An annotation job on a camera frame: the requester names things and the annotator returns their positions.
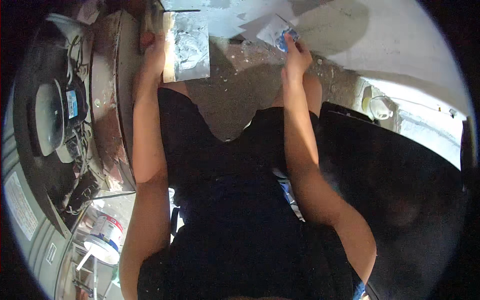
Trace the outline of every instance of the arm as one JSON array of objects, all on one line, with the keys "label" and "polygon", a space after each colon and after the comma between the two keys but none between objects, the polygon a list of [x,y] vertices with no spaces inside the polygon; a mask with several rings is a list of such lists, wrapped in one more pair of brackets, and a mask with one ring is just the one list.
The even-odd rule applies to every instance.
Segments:
[{"label": "arm", "polygon": [[120,257],[120,284],[126,300],[137,299],[140,267],[170,242],[167,162],[160,134],[157,87],[165,53],[164,38],[157,36],[133,91],[133,171],[137,194]]},{"label": "arm", "polygon": [[312,61],[304,45],[286,35],[288,57],[282,70],[285,158],[289,178],[303,217],[332,226],[340,237],[348,261],[366,283],[373,269],[376,245],[365,219],[323,179],[302,77]]}]

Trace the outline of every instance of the gray wall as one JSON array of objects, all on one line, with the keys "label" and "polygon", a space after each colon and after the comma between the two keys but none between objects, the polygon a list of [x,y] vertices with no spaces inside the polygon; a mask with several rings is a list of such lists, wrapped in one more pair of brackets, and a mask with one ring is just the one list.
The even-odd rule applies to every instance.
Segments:
[{"label": "gray wall", "polygon": [[448,46],[415,0],[162,0],[201,10],[209,34],[252,38],[278,13],[298,24],[313,52],[371,78],[409,85],[471,115]]}]

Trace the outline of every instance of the shorts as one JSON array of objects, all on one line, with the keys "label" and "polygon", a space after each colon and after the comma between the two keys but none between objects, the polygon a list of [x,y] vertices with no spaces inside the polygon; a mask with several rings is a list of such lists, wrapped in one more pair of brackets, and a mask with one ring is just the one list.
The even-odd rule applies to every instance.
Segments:
[{"label": "shorts", "polygon": [[[185,95],[160,88],[158,104],[168,182],[176,194],[201,191],[201,185],[225,174],[248,176],[271,173],[272,168],[286,173],[283,108],[258,110],[238,138],[223,142]],[[318,117],[310,112],[310,120],[317,133]]]}]

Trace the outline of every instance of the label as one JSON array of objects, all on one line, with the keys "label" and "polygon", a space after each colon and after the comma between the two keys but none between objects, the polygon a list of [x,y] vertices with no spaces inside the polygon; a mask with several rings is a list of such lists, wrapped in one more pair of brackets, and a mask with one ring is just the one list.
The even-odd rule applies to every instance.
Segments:
[{"label": "label", "polygon": [[90,235],[103,240],[117,251],[119,250],[122,233],[123,227],[120,223],[108,215],[99,216],[95,226],[90,231]]},{"label": "label", "polygon": [[17,172],[14,172],[4,185],[5,199],[18,226],[24,232],[27,240],[32,240],[38,226],[38,220],[28,204],[22,186],[18,180]]},{"label": "label", "polygon": [[67,91],[68,118],[78,116],[77,95],[75,91]]},{"label": "label", "polygon": [[57,246],[55,246],[55,244],[52,243],[48,250],[47,257],[45,258],[47,263],[52,264],[53,257],[55,257],[55,252],[57,252]]}]

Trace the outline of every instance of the white bucket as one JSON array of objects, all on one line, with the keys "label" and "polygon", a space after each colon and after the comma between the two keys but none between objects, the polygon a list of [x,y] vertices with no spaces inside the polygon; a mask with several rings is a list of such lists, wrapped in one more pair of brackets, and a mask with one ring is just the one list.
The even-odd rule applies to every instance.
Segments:
[{"label": "white bucket", "polygon": [[88,250],[87,256],[91,254],[107,264],[118,263],[122,234],[121,224],[109,215],[102,214],[97,218],[95,226],[85,238],[84,246]]}]

